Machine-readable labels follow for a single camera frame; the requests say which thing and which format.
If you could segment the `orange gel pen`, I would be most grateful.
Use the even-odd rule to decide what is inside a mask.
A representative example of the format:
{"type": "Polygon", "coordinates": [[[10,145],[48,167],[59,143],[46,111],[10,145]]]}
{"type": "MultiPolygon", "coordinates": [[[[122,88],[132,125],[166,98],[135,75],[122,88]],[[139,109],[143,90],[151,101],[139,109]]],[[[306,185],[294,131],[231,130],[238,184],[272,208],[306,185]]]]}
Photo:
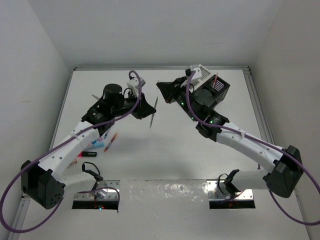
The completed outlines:
{"type": "Polygon", "coordinates": [[[104,152],[107,152],[107,150],[111,147],[112,143],[114,142],[114,140],[116,139],[116,137],[119,134],[119,129],[114,133],[113,137],[111,138],[111,140],[108,142],[108,144],[106,145],[106,147],[104,148],[104,152]]]}

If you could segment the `pink gel pen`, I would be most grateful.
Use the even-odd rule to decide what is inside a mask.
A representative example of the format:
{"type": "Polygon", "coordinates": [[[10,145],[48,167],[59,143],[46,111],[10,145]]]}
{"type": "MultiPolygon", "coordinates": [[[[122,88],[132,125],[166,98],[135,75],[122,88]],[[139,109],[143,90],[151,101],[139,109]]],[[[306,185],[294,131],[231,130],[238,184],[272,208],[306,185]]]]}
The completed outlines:
{"type": "Polygon", "coordinates": [[[214,87],[215,87],[215,85],[216,85],[217,79],[218,79],[218,72],[215,74],[214,80],[213,80],[213,82],[212,82],[212,88],[213,88],[213,89],[214,89],[214,87]]]}

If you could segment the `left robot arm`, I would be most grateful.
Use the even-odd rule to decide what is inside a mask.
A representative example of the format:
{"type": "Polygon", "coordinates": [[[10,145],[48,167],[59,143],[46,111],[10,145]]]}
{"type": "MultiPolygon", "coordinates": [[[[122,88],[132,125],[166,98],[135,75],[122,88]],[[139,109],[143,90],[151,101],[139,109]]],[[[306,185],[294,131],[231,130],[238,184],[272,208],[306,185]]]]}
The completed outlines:
{"type": "Polygon", "coordinates": [[[102,96],[87,110],[69,136],[47,155],[35,162],[27,160],[22,164],[22,192],[50,210],[66,195],[93,190],[103,180],[100,174],[83,169],[81,173],[64,177],[64,171],[89,144],[102,137],[115,121],[128,115],[140,120],[156,112],[146,101],[142,92],[144,85],[144,80],[129,80],[127,96],[120,85],[105,85],[102,96]]]}

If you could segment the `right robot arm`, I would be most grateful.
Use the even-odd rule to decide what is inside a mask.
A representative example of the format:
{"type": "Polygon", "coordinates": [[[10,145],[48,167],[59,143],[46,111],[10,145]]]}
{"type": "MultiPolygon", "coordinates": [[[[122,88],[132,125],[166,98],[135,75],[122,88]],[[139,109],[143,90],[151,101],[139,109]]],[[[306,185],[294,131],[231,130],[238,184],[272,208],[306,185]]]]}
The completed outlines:
{"type": "Polygon", "coordinates": [[[235,196],[245,189],[266,189],[282,198],[289,198],[300,180],[303,170],[300,151],[290,145],[282,148],[267,145],[253,136],[245,137],[243,130],[217,113],[215,106],[224,100],[230,84],[213,75],[204,81],[195,81],[186,88],[187,77],[172,82],[158,82],[166,103],[178,103],[184,112],[197,122],[196,129],[204,138],[226,145],[262,167],[260,171],[234,169],[222,183],[222,192],[235,196]]]}

